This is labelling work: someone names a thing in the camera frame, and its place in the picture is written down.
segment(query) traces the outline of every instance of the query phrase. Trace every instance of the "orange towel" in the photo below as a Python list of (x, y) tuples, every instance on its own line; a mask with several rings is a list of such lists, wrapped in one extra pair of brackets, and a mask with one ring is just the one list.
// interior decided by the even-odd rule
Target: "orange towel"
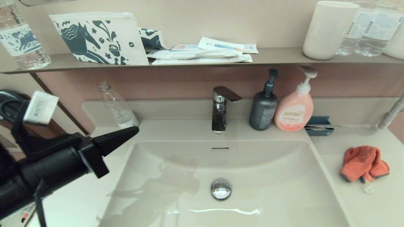
[(373, 182), (379, 177), (388, 175), (389, 170), (387, 163), (381, 160), (379, 148), (361, 146), (347, 150), (341, 175), (348, 182), (355, 181), (360, 177)]

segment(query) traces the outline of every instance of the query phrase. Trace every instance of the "faucet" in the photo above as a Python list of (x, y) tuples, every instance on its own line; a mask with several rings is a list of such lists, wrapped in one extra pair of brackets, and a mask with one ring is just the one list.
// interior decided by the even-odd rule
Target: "faucet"
[(235, 103), (241, 100), (241, 97), (224, 86), (213, 89), (212, 131), (216, 134), (226, 130), (226, 99)]

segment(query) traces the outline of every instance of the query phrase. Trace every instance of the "sink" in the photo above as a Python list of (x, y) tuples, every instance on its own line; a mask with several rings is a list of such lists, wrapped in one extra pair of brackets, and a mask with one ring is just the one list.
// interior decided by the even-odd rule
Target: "sink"
[[(139, 142), (100, 227), (349, 227), (317, 151), (305, 140)], [(217, 178), (231, 196), (210, 193)]]

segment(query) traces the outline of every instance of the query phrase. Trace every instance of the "faucet handle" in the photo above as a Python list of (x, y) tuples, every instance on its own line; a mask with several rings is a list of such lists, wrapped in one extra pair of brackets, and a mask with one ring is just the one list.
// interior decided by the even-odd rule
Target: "faucet handle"
[(225, 86), (217, 86), (213, 89), (213, 101), (217, 103), (224, 103), (225, 99), (230, 102), (237, 102), (241, 100), (241, 97), (234, 93), (232, 90), (226, 88)]

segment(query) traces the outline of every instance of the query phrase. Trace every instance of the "shelf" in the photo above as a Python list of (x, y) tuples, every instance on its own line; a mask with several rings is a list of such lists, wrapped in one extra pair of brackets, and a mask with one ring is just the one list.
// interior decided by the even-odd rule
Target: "shelf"
[(251, 54), (252, 63), (209, 64), (209, 65), (110, 65), (82, 62), (76, 60), (71, 54), (51, 55), (52, 63), (42, 69), (5, 71), (4, 74), (38, 73), (50, 71), (70, 71), (85, 69), (140, 69), (140, 68), (185, 68), (185, 67), (241, 67), (241, 66), (270, 66), (270, 65), (314, 65), (314, 64), (403, 64), (403, 60), (391, 58), (386, 55), (379, 57), (365, 57), (352, 54), (348, 56), (336, 55), (330, 60), (319, 61), (306, 57), (302, 48), (260, 48), (259, 54)]

